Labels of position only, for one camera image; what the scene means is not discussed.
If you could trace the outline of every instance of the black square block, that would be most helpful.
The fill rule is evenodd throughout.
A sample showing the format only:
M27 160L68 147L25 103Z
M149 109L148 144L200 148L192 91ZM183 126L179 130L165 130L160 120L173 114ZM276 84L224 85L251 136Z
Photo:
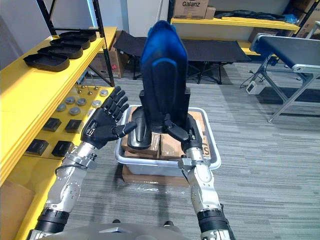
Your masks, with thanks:
M41 156L46 150L48 145L49 143L46 140L33 139L31 144L26 149L26 152L28 154L35 154L35 155Z
M71 119L65 127L65 131L70 134L79 134L82 128L81 120Z
M52 151L52 155L56 157L64 157L72 150L73 147L74 144L72 141L58 141Z
M42 129L49 132L55 132L60 126L60 124L61 121L58 118L50 117L48 121L46 121Z

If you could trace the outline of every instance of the black fabric cot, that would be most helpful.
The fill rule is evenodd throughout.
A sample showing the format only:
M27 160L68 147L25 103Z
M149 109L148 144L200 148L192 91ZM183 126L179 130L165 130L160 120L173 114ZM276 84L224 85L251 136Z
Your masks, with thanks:
M113 45L114 48L123 51L133 58L133 79L141 76L136 76L136 64L143 53L146 39L146 37L134 37L122 31ZM242 51L237 41L182 39L182 42L188 55L189 68L196 70L196 73L188 75L188 77L198 76L198 84L204 75L221 84L221 66L235 62L251 61ZM194 66L192 62L201 62L202 67L199 69L199 67ZM218 68L219 80L207 74L208 71L215 68Z

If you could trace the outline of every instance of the black plastic tray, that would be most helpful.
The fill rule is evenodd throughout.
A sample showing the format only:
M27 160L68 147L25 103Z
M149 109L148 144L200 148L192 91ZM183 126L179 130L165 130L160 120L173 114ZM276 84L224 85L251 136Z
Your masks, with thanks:
M87 37L77 37L77 36L66 36L50 41L51 45L54 44L72 44L81 45L82 49L87 49L90 47L90 40Z
M84 53L81 45L72 44L55 44L52 46L43 47L38 50L41 54L62 54L66 55L69 59L78 59Z
M54 72L65 70L70 64L70 60L67 56L52 52L50 54L31 54L26 56L23 60L30 67Z
M86 31L67 31L59 34L60 37L81 37L88 38L90 42L93 42L97 39L97 34L95 30L86 30Z

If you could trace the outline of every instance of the metal shelf frame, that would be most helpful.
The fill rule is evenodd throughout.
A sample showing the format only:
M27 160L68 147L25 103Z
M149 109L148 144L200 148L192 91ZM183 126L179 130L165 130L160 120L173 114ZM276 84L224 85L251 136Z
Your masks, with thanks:
M104 38L104 44L105 44L105 48L103 47L103 55L104 55L104 59L105 59L105 63L106 63L106 68L108 71L108 75L109 75L109 80L106 79L102 74L100 74L100 72L95 69L94 67L92 67L89 64L89 68L91 68L100 78L102 78L107 84L109 84L111 87L115 86L115 81L114 81L114 76L112 73L112 68L111 68L111 63L110 63L110 57L109 57L109 53L108 53L108 45L107 45L107 41L105 38L105 30L104 30L104 25L103 25L103 21L102 21L102 17L101 17L101 12L100 12L100 7L99 7L99 1L98 0L92 0L93 3L93 8L94 8L94 14L95 14L95 19L96 19L96 23L98 28L90 28L90 29L81 29L81 28L65 28L65 27L55 27L53 22L52 22L52 16L55 10L55 6L56 6L56 2L57 0L52 0L52 4L50 6L50 11L48 12L48 9L46 7L45 1L44 0L36 0L41 14L44 18L44 21L46 23L46 26L50 32L51 35L57 35L57 31L92 31L95 30L96 32L99 32L100 37Z

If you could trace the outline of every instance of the metal stand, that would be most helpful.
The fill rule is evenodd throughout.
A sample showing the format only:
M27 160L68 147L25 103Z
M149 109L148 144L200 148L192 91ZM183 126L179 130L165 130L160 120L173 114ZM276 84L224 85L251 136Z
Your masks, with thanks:
M198 82L197 82L197 84L200 84L202 76L207 76L207 77L211 78L212 80L214 80L217 84L221 85L221 84L222 84L222 80L221 80L221 67L224 66L224 65L227 65L227 64L229 64L229 63L228 63L228 62L220 62L220 63L218 63L218 66L213 66L213 67L207 68L207 67L210 66L211 64L212 64L211 62L205 61L205 62L203 63L203 67L202 67L201 70L200 70L199 68L191 65L191 64L188 64L188 66L189 66L190 68L195 69L195 70L198 71L198 72L197 72L197 73L190 74L190 75L188 75L187 77L188 77L188 78L191 78L191 77L193 77L193 76L198 76ZM213 69L217 69L217 68L218 68L218 77L219 77L219 79L217 79L217 78L215 78L214 76L211 76L211 75L209 75L209 74L207 73L208 71L212 71Z
M271 123L277 116L283 113L290 105L299 105L299 106L319 106L317 102L305 102L305 101L295 101L306 89L307 87L320 76L320 73L297 73L297 75L302 79L301 87L291 96L287 97L285 93L271 80L271 78L267 74L267 65L268 61L272 57L273 53L264 60L259 69L256 71L251 81L254 81L259 74L261 74L267 82L271 85L271 87L275 90L275 92L280 96L283 101L282 107L276 111L271 118L268 119L268 123Z
M52 1L52 4L50 6L50 12L48 12L44 0L36 0L36 2L37 2L38 6L40 8L40 11L41 11L42 16L44 18L46 26L49 29L51 35L57 35L56 31L92 31L92 30L95 30L96 32L99 32L100 37L104 38L104 43L105 43L105 47L106 48L103 48L103 55L104 55L106 68L107 68L110 80L107 80L105 77L103 77L99 73L99 71L97 71L91 65L89 65L89 67L99 77L101 77L107 84L109 84L111 87L114 87L115 86L114 75L112 73L112 68L111 68L111 63L110 63L110 58L109 58L109 53L108 53L108 46L107 46L107 41L106 41L106 35L105 35L105 30L104 30L104 25L103 25L101 13L100 13L99 1L98 0L92 0L94 13L95 13L95 19L96 19L96 23L98 25L97 29L95 29L95 28L93 28L93 29L81 29L81 28L54 27L54 24L52 23L51 19L52 19L53 12L55 10L56 0Z

